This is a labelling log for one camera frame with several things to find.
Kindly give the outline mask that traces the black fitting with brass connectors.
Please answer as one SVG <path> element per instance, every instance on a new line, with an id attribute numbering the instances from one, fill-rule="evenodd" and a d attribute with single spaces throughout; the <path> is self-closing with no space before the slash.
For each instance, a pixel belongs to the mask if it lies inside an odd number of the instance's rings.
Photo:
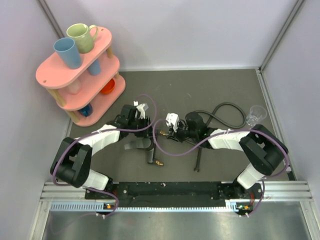
<path id="1" fill-rule="evenodd" d="M 163 167 L 164 163 L 155 157 L 156 144 L 153 138 L 152 130 L 146 130 L 143 133 L 135 135 L 138 139 L 124 145 L 125 150 L 144 150 L 146 152 L 146 162 L 149 165 Z"/>

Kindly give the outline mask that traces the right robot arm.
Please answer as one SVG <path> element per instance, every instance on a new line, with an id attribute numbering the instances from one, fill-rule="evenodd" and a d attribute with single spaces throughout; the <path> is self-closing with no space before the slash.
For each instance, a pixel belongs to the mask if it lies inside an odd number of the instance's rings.
<path id="1" fill-rule="evenodd" d="M 185 120 L 179 119 L 176 113 L 169 113 L 165 123 L 169 127 L 169 139 L 181 143 L 192 140 L 200 148 L 235 150 L 246 155 L 249 165 L 233 185 L 233 192 L 239 198 L 249 195 L 252 186 L 263 177 L 271 176 L 289 153 L 288 148 L 261 124 L 249 130 L 212 128 L 195 111 L 188 113 Z"/>

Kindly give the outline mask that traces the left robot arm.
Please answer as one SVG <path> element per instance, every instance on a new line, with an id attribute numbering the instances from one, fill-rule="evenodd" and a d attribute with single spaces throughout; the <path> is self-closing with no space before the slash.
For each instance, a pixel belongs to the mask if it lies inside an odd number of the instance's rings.
<path id="1" fill-rule="evenodd" d="M 112 179 L 90 169 L 92 156 L 105 147 L 117 143 L 129 133 L 136 141 L 125 145 L 125 149 L 152 151 L 151 119 L 146 116 L 146 103 L 126 104 L 120 114 L 100 129 L 76 139 L 66 137 L 60 144 L 50 168 L 54 180 L 61 180 L 75 188 L 93 188 L 102 198 L 109 198 L 114 191 Z"/>

